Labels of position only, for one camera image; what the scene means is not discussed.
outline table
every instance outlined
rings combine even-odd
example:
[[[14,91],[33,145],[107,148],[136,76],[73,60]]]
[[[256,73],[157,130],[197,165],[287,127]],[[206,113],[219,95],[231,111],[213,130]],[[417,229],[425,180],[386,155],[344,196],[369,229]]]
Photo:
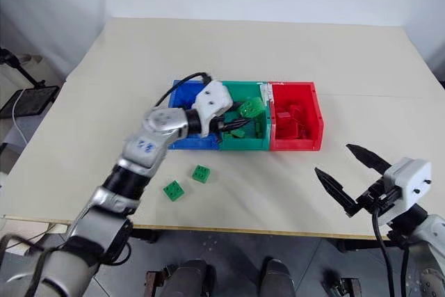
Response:
[[[345,148],[391,163],[432,161],[429,212],[445,216],[445,92],[400,27],[115,18],[68,77],[1,190],[9,218],[69,223],[105,180],[124,140],[174,79],[314,81],[325,121],[320,152],[170,151],[142,197],[136,227],[373,238],[348,218],[318,166],[356,197],[378,175]],[[197,164],[211,169],[203,185]],[[186,195],[171,202],[173,180]]]

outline robotic arm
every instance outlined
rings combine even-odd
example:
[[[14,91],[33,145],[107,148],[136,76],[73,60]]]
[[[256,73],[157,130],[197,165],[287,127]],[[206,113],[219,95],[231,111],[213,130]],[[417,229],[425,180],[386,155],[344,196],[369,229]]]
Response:
[[[363,147],[352,144],[346,147],[366,167],[376,170],[382,177],[353,200],[340,183],[316,168],[323,187],[348,216],[354,216],[361,209],[373,214],[377,237],[380,236],[377,223],[379,226],[388,224],[391,228],[388,237],[400,247],[408,248],[416,261],[421,273],[423,296],[445,297],[445,220],[437,215],[428,215],[417,204],[430,189],[431,163],[403,158],[391,166]],[[405,278],[401,284],[403,291]]]
[[[191,110],[155,106],[148,111],[111,174],[71,225],[66,243],[45,250],[34,272],[9,279],[1,295],[81,296],[101,264],[116,265],[133,228],[127,216],[138,208],[168,146],[189,134],[205,137],[209,132],[237,129],[250,121],[238,119],[225,124],[222,115],[232,104],[227,88],[219,81],[210,81]]]

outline green lego brick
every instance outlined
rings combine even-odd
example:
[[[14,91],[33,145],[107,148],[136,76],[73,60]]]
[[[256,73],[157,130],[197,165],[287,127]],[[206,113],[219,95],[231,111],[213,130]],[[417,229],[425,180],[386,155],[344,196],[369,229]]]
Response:
[[[266,110],[263,99],[260,97],[254,97],[244,102],[239,108],[238,112],[244,118],[254,118]]]
[[[174,202],[185,194],[184,190],[178,184],[177,181],[172,182],[164,188],[164,193]]]
[[[202,182],[203,184],[206,183],[207,178],[209,177],[210,169],[207,167],[198,165],[195,168],[195,172],[193,172],[192,178],[196,181]]]
[[[232,135],[234,135],[234,137],[237,137],[237,138],[244,138],[244,136],[245,136],[245,132],[242,129],[235,129],[235,130],[232,130],[230,133]]]

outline green object in bin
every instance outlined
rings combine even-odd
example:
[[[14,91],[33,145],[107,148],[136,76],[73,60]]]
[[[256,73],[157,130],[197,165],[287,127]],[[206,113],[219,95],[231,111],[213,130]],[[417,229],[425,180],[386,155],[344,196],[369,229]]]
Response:
[[[193,172],[192,179],[205,184],[207,181],[207,178],[209,177],[209,174],[210,174],[210,169],[208,169],[207,167],[198,165],[195,168],[195,172]]]
[[[234,135],[234,137],[237,137],[237,138],[244,138],[244,136],[245,136],[245,132],[242,129],[235,129],[235,130],[232,130],[230,133],[232,135]]]
[[[168,186],[164,188],[164,193],[170,198],[173,202],[180,198],[183,194],[185,194],[184,190],[178,184],[177,181],[172,182]]]
[[[267,85],[266,82],[258,81],[223,81],[222,84],[229,90],[230,96],[234,102],[248,101],[255,97],[262,100],[261,85]],[[219,143],[220,150],[263,150],[268,151],[270,145],[270,109],[269,104],[265,107],[266,112],[260,113],[252,121],[241,127],[245,132],[244,138],[235,138],[233,136],[222,135],[222,142]],[[241,118],[238,111],[230,111],[224,114],[225,122]]]
[[[238,112],[244,118],[254,118],[266,110],[263,99],[260,97],[254,97],[244,102],[239,108]]]

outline plastic bin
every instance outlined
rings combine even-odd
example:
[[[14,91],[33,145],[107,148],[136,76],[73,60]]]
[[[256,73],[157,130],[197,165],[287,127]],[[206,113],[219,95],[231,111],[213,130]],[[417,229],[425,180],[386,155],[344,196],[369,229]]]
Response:
[[[170,95],[169,107],[190,109],[195,102],[196,95],[204,88],[201,81],[187,81],[180,85]],[[174,142],[169,147],[171,150],[218,150],[218,143],[214,134],[201,138],[198,134],[189,135],[187,138]]]
[[[319,151],[323,118],[312,82],[270,81],[271,151]]]
[[[222,84],[229,90],[230,96],[234,102],[244,102],[253,97],[267,95],[267,83],[258,81],[223,81]],[[240,115],[237,111],[225,114],[225,121],[229,122]],[[230,135],[223,135],[222,142],[219,144],[220,150],[269,150],[270,145],[270,108],[266,98],[266,110],[254,118],[244,127],[240,128],[245,132],[244,138],[235,138]]]

